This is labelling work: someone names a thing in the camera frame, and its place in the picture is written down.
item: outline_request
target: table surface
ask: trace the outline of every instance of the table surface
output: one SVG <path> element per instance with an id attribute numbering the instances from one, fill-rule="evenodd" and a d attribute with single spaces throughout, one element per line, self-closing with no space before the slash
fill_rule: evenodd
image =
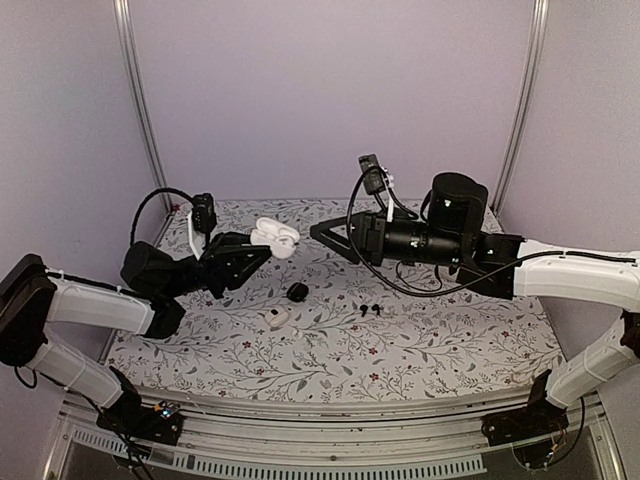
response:
<path id="1" fill-rule="evenodd" d="M 180 299 L 187 314 L 178 332 L 150 340 L 118 332 L 107 362 L 138 385 L 218 397 L 281 402 L 385 402 L 442 398 L 529 385 L 562 360 L 535 298 L 513 301 L 468 291 L 433 299 L 384 287 L 362 266 L 312 240 L 309 226 L 343 216 L 343 200 L 216 203 L 217 232 L 248 233 L 261 216 L 300 231 L 289 260 L 272 259 L 241 289 L 215 300 L 208 292 Z M 408 202 L 417 207 L 419 202 Z M 373 207 L 361 202 L 359 208 Z M 190 254 L 182 205 L 160 248 Z M 484 230 L 500 227 L 487 211 Z M 394 262 L 381 271 L 395 277 Z M 403 278 L 434 288 L 430 266 L 402 267 Z M 302 281 L 310 294 L 286 299 Z M 445 287 L 453 286 L 445 280 Z M 380 304 L 380 316 L 361 305 Z M 279 306 L 291 320 L 270 330 L 264 313 Z"/>

